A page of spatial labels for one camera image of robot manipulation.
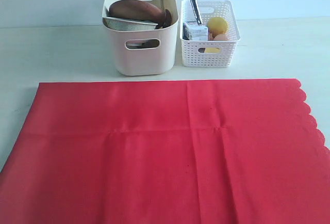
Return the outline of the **silver table knife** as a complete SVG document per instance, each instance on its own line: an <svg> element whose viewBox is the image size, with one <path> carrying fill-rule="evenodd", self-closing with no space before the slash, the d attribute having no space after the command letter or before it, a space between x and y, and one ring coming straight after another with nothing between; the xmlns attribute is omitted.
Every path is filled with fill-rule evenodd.
<svg viewBox="0 0 330 224"><path fill-rule="evenodd" d="M203 22L202 22L202 18L201 18L200 12L199 12L199 7L198 7L198 4L197 4L197 1L196 0L190 0L190 3L191 3L192 10L193 10L193 13L194 13L197 24L202 25Z"/></svg>

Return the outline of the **brown wooden spoon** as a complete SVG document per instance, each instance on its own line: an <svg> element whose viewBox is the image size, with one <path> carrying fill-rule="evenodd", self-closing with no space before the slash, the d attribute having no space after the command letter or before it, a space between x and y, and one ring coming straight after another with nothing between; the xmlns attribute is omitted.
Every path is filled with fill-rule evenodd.
<svg viewBox="0 0 330 224"><path fill-rule="evenodd" d="M164 20L163 24L157 25L156 29L167 28L167 27L171 26L172 15L168 9L164 10L164 17L165 17L165 20Z"/></svg>

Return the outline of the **white blue milk carton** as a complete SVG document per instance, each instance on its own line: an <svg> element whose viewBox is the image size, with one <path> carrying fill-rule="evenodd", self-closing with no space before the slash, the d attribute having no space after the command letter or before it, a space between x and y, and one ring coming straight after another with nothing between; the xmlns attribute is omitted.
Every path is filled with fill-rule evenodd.
<svg viewBox="0 0 330 224"><path fill-rule="evenodd" d="M190 41L208 41L208 27L196 21L183 22L183 38Z"/></svg>

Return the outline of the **yellow lemon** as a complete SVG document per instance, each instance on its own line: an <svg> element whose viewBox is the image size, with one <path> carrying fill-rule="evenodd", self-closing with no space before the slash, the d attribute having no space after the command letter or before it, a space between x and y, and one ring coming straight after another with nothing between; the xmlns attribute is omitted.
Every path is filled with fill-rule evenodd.
<svg viewBox="0 0 330 224"><path fill-rule="evenodd" d="M225 34L228 30L228 23L222 17L212 17L207 23L209 32L215 37L220 34Z"/></svg>

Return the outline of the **brown wooden plate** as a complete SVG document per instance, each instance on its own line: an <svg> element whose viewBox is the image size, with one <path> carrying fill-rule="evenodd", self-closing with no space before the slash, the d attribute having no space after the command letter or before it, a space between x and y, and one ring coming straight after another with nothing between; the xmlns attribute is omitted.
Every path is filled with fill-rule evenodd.
<svg viewBox="0 0 330 224"><path fill-rule="evenodd" d="M109 16L114 18L150 21L162 24L165 13L157 6L140 0L120 0L112 3L109 7Z"/></svg>

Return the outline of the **brown egg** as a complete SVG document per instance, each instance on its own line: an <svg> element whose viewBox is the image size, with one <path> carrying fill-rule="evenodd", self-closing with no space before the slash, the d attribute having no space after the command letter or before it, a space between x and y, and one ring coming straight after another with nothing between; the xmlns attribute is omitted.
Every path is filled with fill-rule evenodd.
<svg viewBox="0 0 330 224"><path fill-rule="evenodd" d="M218 34L213 38L213 41L228 41L226 34Z"/></svg>

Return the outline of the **yellow cheese wedge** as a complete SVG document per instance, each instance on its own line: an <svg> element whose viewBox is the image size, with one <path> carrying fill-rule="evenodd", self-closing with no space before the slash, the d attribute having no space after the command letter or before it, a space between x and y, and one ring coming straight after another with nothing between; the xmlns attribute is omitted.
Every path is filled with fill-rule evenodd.
<svg viewBox="0 0 330 224"><path fill-rule="evenodd" d="M220 53L220 49L219 48L215 48L215 47L207 47L204 50L204 53L212 53L212 54L218 54Z"/></svg>

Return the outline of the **pale green ceramic bowl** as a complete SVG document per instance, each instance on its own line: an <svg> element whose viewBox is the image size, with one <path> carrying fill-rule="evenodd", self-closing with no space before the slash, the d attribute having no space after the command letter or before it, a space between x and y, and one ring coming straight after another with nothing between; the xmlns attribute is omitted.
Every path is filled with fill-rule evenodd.
<svg viewBox="0 0 330 224"><path fill-rule="evenodd" d="M137 21L129 19L120 19L113 17L103 17L103 23L110 29L116 31L146 31L154 30L157 27L157 23L149 21Z"/></svg>

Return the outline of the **red table cloth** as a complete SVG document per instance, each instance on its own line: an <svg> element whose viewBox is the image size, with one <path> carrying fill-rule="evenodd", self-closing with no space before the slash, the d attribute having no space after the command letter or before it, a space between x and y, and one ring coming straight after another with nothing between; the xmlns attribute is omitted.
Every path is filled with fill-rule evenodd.
<svg viewBox="0 0 330 224"><path fill-rule="evenodd" d="M329 223L329 149L296 79L41 83L1 223Z"/></svg>

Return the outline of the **fried chicken nugget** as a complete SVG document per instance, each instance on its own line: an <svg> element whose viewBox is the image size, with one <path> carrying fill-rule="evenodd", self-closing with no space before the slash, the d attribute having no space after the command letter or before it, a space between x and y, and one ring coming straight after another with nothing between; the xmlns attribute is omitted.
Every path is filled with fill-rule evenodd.
<svg viewBox="0 0 330 224"><path fill-rule="evenodd" d="M209 41L213 40L213 34L210 33L210 32L208 33L208 40L209 40Z"/></svg>

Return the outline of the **stainless steel cup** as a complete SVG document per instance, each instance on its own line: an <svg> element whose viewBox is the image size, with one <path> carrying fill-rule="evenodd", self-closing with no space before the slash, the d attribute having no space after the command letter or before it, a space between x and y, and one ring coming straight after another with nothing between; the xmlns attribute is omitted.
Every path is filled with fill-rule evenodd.
<svg viewBox="0 0 330 224"><path fill-rule="evenodd" d="M148 40L145 42L127 42L128 49L152 49L159 46L158 40Z"/></svg>

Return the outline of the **white perforated plastic basket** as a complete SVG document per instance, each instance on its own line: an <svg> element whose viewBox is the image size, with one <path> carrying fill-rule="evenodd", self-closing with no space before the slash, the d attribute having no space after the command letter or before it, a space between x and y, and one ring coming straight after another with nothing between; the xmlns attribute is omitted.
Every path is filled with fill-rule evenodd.
<svg viewBox="0 0 330 224"><path fill-rule="evenodd" d="M181 52L183 65L200 68L226 68L229 67L237 43L240 41L239 29L234 10L229 0L198 0L198 6L203 24L206 25L212 17L222 17L228 23L225 33L228 41L190 41L183 38L183 22L194 21L195 16L189 0L181 2L180 32ZM204 53L205 48L215 47L221 51L218 54Z"/></svg>

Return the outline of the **cream plastic bin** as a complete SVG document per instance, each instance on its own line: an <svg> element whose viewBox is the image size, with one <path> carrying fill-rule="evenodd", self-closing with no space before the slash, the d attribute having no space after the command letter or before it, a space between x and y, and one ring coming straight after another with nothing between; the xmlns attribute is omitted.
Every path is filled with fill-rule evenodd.
<svg viewBox="0 0 330 224"><path fill-rule="evenodd" d="M104 0L102 18L110 5L120 0ZM160 0L150 3L161 7ZM105 27L108 45L116 69L124 75L153 75L169 71L175 62L179 13L176 0L164 0L165 9L172 15L172 24L167 28L146 31L116 31ZM128 49L127 42L158 40L159 46L152 49Z"/></svg>

